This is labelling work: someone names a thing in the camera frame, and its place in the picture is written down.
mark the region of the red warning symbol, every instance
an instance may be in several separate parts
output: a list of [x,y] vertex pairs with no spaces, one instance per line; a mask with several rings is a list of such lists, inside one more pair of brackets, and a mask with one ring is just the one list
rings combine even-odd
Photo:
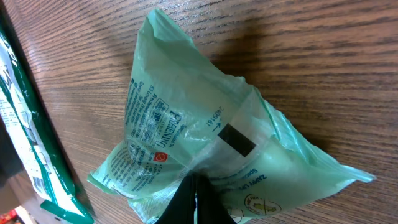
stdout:
[[166,153],[164,153],[164,152],[156,152],[155,153],[154,161],[165,162],[166,159],[167,159],[167,154]]

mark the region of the green plastic bag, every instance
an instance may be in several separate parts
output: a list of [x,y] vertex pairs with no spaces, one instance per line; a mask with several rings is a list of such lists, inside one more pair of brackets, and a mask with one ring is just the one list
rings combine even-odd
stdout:
[[43,209],[70,223],[94,220],[75,197],[57,138],[0,26],[0,115]]
[[88,181],[153,223],[190,171],[237,222],[263,218],[374,176],[311,145],[243,77],[225,75],[162,11],[138,33],[124,140]]

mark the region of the barcode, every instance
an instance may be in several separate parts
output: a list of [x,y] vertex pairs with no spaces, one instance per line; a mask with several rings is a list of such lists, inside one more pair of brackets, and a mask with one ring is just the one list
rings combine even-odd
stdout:
[[43,179],[40,179],[38,177],[33,177],[33,182],[34,182],[34,185],[35,185],[36,189],[40,193],[45,193],[46,194]]

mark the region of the green packaging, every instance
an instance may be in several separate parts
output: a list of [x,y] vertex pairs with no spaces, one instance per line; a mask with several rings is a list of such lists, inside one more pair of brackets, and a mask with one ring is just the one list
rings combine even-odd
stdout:
[[162,11],[138,33],[124,139],[88,181],[154,223],[189,172],[237,223],[328,197],[371,174],[310,144],[243,77],[225,75]]
[[51,124],[0,26],[0,115],[40,205],[70,223],[94,220],[75,197],[75,186]]

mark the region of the arrow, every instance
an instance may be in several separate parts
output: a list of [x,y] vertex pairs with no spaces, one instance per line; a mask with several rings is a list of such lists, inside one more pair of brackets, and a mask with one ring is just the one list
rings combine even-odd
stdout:
[[213,132],[216,131],[217,128],[221,127],[221,123],[217,123],[216,127],[213,129]]

